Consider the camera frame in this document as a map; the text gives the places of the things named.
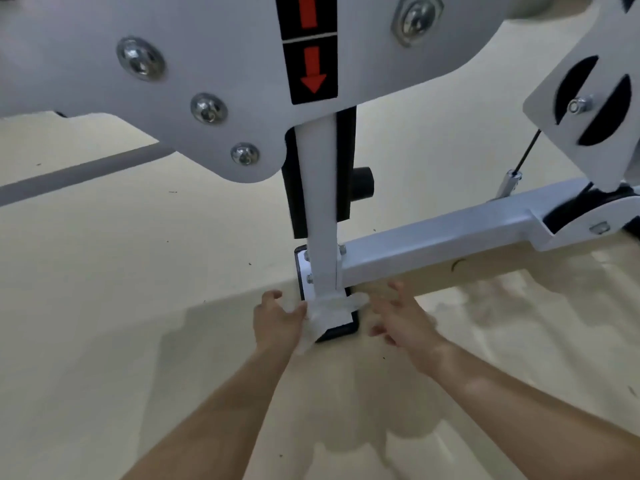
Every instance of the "black rubber foot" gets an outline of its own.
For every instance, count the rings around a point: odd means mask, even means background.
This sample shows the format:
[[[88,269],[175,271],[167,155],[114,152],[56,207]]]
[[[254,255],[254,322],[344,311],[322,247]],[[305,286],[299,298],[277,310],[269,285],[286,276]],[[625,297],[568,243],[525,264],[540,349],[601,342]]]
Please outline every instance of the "black rubber foot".
[[[300,289],[300,299],[302,300],[305,299],[305,291],[302,288],[302,275],[300,274],[300,263],[298,261],[298,254],[306,250],[307,245],[305,244],[304,246],[300,246],[294,251],[296,270],[298,272],[298,288]],[[345,288],[344,290],[347,293],[347,296],[351,295],[350,288]],[[320,342],[326,342],[327,340],[339,339],[340,337],[344,337],[345,335],[352,335],[356,333],[360,328],[360,318],[358,317],[358,312],[352,313],[351,318],[353,319],[353,322],[347,323],[345,325],[340,325],[335,328],[330,328],[329,330],[324,332],[324,335],[316,340],[316,344],[319,344]]]

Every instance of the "silver bolt head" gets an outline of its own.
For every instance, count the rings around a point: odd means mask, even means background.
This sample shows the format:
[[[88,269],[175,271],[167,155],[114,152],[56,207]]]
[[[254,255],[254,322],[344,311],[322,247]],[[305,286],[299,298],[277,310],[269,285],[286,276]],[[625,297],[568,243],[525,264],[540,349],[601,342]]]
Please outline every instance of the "silver bolt head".
[[[116,54],[124,70],[141,80],[158,80],[166,69],[160,51],[141,38],[125,37],[120,40]]]
[[[611,226],[610,226],[610,225],[609,225],[609,223],[608,223],[608,222],[606,222],[606,221],[605,221],[605,222],[601,222],[601,223],[599,223],[599,224],[596,224],[595,226],[593,226],[593,227],[590,227],[590,228],[589,228],[589,231],[590,231],[592,234],[596,234],[596,235],[603,235],[603,234],[606,234],[606,233],[608,233],[610,230],[611,230]]]
[[[443,10],[442,0],[400,0],[391,30],[400,44],[411,47],[436,25]]]
[[[205,125],[219,125],[227,119],[227,106],[213,94],[200,93],[191,99],[193,117]]]
[[[238,143],[231,148],[231,158],[238,165],[253,165],[260,160],[260,151],[251,143]]]
[[[576,115],[590,111],[592,106],[593,100],[591,98],[576,98],[569,102],[566,110],[569,114]]]

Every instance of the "black label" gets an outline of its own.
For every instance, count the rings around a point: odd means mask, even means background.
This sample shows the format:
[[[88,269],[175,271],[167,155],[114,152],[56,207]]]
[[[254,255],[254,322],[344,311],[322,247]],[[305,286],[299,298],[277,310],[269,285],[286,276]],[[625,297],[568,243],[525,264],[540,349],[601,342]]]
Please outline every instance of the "black label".
[[[338,97],[336,35],[284,44],[293,104]]]
[[[283,40],[338,31],[337,0],[276,0]]]

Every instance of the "beige floor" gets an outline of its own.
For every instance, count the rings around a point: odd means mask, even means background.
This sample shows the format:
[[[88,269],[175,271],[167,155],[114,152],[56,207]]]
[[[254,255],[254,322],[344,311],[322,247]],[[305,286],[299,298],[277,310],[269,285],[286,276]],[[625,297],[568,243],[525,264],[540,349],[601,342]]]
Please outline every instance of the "beige floor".
[[[459,71],[362,106],[356,163],[377,189],[340,239],[493,197],[534,132],[521,104],[593,23],[584,9],[562,0],[505,23]],[[0,141],[4,184],[150,139],[109,116],[38,114],[0,121]],[[578,174],[542,139],[520,190]],[[233,184],[180,155],[0,209],[2,478],[119,478],[250,353],[260,290],[295,298],[296,245],[279,175]],[[640,434],[638,264],[638,243],[617,235],[406,279],[446,336]],[[400,352],[363,335],[295,359],[276,391],[247,478],[302,477],[521,478]]]

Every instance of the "white metal post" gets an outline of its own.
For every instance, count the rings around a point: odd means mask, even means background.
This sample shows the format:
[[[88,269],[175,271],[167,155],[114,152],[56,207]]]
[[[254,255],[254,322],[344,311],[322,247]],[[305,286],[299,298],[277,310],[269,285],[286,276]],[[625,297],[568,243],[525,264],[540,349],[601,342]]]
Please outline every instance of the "white metal post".
[[[320,298],[337,290],[335,114],[296,127],[296,140],[307,213],[308,255],[316,297]]]

